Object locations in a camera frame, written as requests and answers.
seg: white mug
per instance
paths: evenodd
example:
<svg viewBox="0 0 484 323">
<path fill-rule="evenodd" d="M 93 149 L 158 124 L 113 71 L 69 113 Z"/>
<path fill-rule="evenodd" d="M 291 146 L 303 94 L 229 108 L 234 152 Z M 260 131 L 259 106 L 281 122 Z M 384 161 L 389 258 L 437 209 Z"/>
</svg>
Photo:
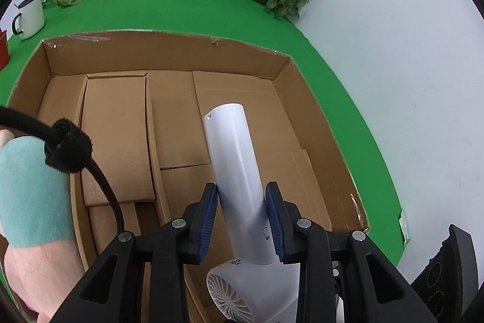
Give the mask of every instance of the white mug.
<svg viewBox="0 0 484 323">
<path fill-rule="evenodd" d="M 25 0 L 17 8 L 19 13 L 11 23 L 11 30 L 14 35 L 19 35 L 22 40 L 31 38 L 45 24 L 42 0 Z"/>
</svg>

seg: screw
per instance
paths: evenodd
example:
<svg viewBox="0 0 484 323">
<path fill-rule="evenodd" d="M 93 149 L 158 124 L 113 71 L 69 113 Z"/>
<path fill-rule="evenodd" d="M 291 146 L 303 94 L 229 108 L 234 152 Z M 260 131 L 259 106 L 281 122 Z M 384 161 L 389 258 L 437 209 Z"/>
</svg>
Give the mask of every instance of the screw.
<svg viewBox="0 0 484 323">
<path fill-rule="evenodd" d="M 311 221 L 306 218 L 298 219 L 296 223 L 300 228 L 303 228 L 303 229 L 307 229 L 309 226 L 311 226 Z"/>
<path fill-rule="evenodd" d="M 184 228 L 185 225 L 186 225 L 186 222 L 185 222 L 185 219 L 175 219 L 173 222 L 171 222 L 171 225 L 175 228 L 175 229 L 181 229 L 181 228 Z"/>
<path fill-rule="evenodd" d="M 353 231 L 352 236 L 356 241 L 364 241 L 366 238 L 366 234 L 359 230 Z"/>
<path fill-rule="evenodd" d="M 121 242 L 128 242 L 129 240 L 131 240 L 131 238 L 132 235 L 129 231 L 124 231 L 118 236 L 118 240 Z"/>
</svg>

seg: hair dryer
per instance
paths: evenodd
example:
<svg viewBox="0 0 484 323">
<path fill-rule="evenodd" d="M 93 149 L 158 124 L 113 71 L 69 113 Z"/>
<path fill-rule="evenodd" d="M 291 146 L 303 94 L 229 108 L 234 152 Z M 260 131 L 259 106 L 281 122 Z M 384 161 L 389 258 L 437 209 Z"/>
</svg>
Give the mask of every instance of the hair dryer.
<svg viewBox="0 0 484 323">
<path fill-rule="evenodd" d="M 275 254 L 244 108 L 221 105 L 205 115 L 204 125 L 235 256 L 209 271 L 210 295 L 238 323 L 294 323 L 299 264 L 284 265 Z"/>
</svg>

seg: mug handle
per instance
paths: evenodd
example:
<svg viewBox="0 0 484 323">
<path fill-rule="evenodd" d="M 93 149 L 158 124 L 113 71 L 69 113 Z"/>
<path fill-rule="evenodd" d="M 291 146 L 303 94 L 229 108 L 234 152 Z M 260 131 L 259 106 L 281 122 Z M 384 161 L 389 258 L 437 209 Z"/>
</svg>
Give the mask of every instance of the mug handle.
<svg viewBox="0 0 484 323">
<path fill-rule="evenodd" d="M 17 31 L 17 28 L 15 28 L 15 22 L 17 21 L 17 19 L 22 15 L 22 13 L 19 13 L 15 16 L 14 20 L 11 22 L 11 30 L 13 32 L 14 35 L 19 35 L 21 33 L 23 33 L 24 31 Z"/>
</svg>

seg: open cardboard box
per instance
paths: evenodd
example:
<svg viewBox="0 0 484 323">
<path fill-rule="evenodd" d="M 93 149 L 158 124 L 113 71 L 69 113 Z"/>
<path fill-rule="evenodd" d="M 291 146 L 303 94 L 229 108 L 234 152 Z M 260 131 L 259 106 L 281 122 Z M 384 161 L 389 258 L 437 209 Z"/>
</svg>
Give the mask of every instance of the open cardboard box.
<svg viewBox="0 0 484 323">
<path fill-rule="evenodd" d="M 245 108 L 264 185 L 277 181 L 285 200 L 326 229 L 367 230 L 352 176 L 321 108 L 294 61 L 276 51 L 160 32 L 46 39 L 8 106 L 47 124 L 66 117 L 81 127 L 122 205 L 127 230 L 142 234 L 180 217 L 205 184 L 215 182 L 202 117 L 225 103 Z M 71 200 L 88 269 L 114 238 L 114 217 L 86 172 L 71 175 Z M 185 270 L 192 322 L 224 320 L 205 277 L 231 258 L 219 209 L 204 263 Z M 145 281 L 145 320 L 148 294 Z"/>
</svg>

